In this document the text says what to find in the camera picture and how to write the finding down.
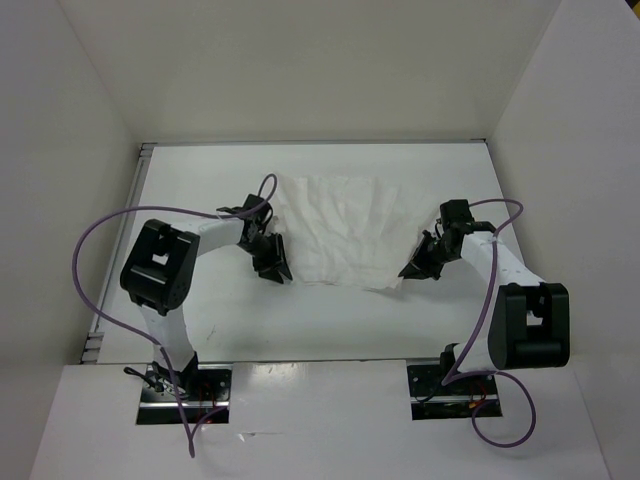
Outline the white fabric skirt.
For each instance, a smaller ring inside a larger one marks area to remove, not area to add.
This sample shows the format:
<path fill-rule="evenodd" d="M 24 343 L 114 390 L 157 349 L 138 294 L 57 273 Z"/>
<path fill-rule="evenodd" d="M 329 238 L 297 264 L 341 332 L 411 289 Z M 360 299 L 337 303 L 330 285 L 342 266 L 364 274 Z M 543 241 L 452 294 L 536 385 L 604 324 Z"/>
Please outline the white fabric skirt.
<path fill-rule="evenodd" d="M 281 175 L 275 230 L 298 283 L 397 289 L 436 208 L 429 192 L 380 177 Z"/>

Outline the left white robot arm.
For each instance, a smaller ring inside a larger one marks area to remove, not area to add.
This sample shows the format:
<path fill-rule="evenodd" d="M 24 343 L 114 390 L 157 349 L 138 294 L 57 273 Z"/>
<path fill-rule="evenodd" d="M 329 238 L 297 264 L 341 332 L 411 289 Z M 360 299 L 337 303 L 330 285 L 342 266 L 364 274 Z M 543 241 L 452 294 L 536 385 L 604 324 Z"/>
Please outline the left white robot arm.
<path fill-rule="evenodd" d="M 169 224 L 151 219 L 143 225 L 120 275 L 120 286 L 136 304 L 154 346 L 154 372 L 176 399 L 192 397 L 199 387 L 198 356 L 186 329 L 183 303 L 193 280 L 196 260 L 214 250 L 236 246 L 251 256 L 252 267 L 265 280 L 292 279 L 284 240 L 269 233 L 270 203 L 254 194 L 240 207 L 224 207 L 212 218 Z"/>

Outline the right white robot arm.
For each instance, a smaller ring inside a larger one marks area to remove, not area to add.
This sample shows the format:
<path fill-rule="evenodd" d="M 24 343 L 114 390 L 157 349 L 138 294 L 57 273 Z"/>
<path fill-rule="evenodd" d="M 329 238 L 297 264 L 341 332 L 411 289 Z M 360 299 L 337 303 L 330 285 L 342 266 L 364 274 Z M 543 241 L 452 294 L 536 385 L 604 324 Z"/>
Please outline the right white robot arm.
<path fill-rule="evenodd" d="M 433 233 L 423 238 L 400 271 L 408 280 L 438 280 L 448 263 L 461 260 L 487 285 L 481 313 L 469 339 L 441 355 L 438 380 L 450 393 L 462 392 L 474 375 L 565 366 L 570 358 L 570 301 L 567 288 L 529 270 L 500 240 L 512 221 L 479 221 L 465 199 L 440 205 Z"/>

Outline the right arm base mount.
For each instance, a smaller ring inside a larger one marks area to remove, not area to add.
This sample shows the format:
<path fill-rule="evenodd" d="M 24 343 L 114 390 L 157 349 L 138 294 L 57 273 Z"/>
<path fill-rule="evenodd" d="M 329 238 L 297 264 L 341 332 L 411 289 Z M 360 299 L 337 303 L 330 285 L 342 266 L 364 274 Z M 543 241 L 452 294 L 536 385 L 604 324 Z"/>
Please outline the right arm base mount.
<path fill-rule="evenodd" d="M 501 417 L 498 389 L 490 376 L 469 377 L 443 386 L 445 373 L 435 358 L 406 364 L 413 421 Z"/>

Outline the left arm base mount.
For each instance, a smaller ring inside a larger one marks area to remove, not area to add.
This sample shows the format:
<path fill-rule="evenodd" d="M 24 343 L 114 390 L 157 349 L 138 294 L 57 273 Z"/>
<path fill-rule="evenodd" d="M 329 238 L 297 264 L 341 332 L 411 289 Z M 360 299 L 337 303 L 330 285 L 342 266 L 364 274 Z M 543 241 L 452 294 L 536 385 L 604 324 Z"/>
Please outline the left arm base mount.
<path fill-rule="evenodd" d="M 182 420 L 176 396 L 179 396 L 186 419 L 192 426 L 229 422 L 231 364 L 200 364 L 192 385 L 186 389 L 179 384 L 178 392 L 174 391 L 168 379 L 154 371 L 151 364 L 145 365 L 142 370 L 125 366 L 123 372 L 142 381 L 137 425 L 180 424 Z"/>

